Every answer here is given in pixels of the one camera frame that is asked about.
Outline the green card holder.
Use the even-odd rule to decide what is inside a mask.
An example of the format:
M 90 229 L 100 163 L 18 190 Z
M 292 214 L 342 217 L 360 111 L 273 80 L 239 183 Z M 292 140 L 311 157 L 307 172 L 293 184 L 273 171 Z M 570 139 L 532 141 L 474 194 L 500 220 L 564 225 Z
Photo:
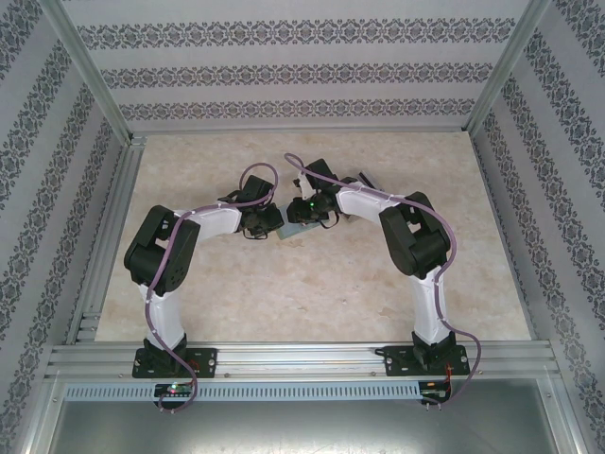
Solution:
M 283 226 L 276 230 L 276 234 L 280 240 L 286 240 L 293 236 L 308 232 L 319 226 L 320 224 L 318 222 L 307 224 L 285 222 Z

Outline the circuit board green light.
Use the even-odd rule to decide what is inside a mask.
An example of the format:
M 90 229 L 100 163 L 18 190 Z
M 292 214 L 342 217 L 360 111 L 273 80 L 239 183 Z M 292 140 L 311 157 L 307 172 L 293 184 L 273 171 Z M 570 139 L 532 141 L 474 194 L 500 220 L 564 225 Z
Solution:
M 194 387 L 186 383 L 157 384 L 154 388 L 154 396 L 188 398 L 191 396 Z

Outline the grey metal panel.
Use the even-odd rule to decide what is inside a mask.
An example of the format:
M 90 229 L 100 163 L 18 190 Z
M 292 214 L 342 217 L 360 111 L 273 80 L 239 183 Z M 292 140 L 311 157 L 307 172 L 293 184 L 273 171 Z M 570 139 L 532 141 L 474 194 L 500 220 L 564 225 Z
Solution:
M 559 454 L 542 410 L 511 402 L 424 410 L 395 401 L 69 402 L 50 454 Z

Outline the aluminium mounting rail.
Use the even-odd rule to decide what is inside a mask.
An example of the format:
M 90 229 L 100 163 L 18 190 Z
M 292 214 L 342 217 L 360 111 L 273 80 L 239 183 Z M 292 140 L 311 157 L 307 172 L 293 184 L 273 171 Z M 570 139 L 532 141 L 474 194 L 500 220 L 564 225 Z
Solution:
M 215 380 L 351 381 L 385 377 L 384 360 L 374 350 L 382 343 L 345 342 L 195 342 L 217 350 Z M 470 366 L 478 379 L 544 378 L 561 374 L 548 341 L 487 341 L 481 356 L 468 341 Z M 84 342 L 49 351 L 43 378 L 64 381 L 126 381 L 139 345 L 133 342 Z

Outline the aluminium side rail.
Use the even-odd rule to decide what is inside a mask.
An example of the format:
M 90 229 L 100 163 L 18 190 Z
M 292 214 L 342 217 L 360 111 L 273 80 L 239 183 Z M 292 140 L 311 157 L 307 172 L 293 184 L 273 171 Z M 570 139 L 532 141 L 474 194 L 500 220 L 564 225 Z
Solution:
M 147 138 L 135 135 L 122 152 L 64 343 L 93 341 L 130 207 Z

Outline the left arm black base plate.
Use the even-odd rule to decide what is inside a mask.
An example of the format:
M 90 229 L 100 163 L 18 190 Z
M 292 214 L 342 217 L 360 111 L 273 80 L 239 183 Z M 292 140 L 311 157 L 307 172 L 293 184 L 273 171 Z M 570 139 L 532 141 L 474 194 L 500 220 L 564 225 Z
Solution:
M 186 348 L 182 359 L 193 370 L 197 378 L 214 378 L 217 350 L 212 348 Z M 140 348 L 136 351 L 132 365 L 133 378 L 191 378 L 191 373 L 166 351 L 154 354 Z

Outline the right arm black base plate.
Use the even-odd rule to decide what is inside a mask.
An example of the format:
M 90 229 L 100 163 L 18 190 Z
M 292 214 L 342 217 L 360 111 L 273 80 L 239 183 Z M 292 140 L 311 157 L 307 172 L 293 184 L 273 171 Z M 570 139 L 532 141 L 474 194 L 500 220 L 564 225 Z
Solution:
M 457 345 L 448 352 L 421 355 L 414 346 L 394 345 L 376 348 L 374 353 L 384 360 L 387 376 L 437 376 L 450 373 L 466 376 L 470 363 L 466 349 Z

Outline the left aluminium frame post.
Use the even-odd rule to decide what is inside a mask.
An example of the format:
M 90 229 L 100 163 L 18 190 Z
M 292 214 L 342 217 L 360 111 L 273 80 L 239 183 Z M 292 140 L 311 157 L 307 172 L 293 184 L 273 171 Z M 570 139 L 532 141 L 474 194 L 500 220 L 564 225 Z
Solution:
M 118 140 L 122 145 L 129 145 L 132 132 L 127 121 L 62 1 L 39 0 L 39 3 Z

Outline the aluminium frame post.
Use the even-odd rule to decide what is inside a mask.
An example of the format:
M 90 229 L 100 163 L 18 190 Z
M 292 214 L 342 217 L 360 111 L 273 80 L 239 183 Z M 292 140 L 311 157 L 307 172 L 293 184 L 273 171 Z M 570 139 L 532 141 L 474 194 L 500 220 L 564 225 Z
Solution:
M 490 108 L 521 57 L 528 40 L 542 20 L 551 0 L 528 0 L 527 6 L 510 35 L 500 58 L 481 91 L 463 127 L 471 138 L 478 134 Z
M 39 3 L 118 140 L 122 145 L 129 145 L 132 132 L 127 121 L 62 1 L 39 0 Z

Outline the right aluminium frame post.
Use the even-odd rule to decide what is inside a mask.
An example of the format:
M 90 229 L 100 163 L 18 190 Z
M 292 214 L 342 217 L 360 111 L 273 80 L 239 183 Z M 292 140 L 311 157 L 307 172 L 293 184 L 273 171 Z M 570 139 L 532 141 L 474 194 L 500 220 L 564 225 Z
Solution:
M 490 108 L 521 57 L 528 40 L 542 20 L 551 0 L 528 0 L 527 6 L 510 35 L 500 58 L 481 91 L 463 127 L 471 138 L 478 134 Z

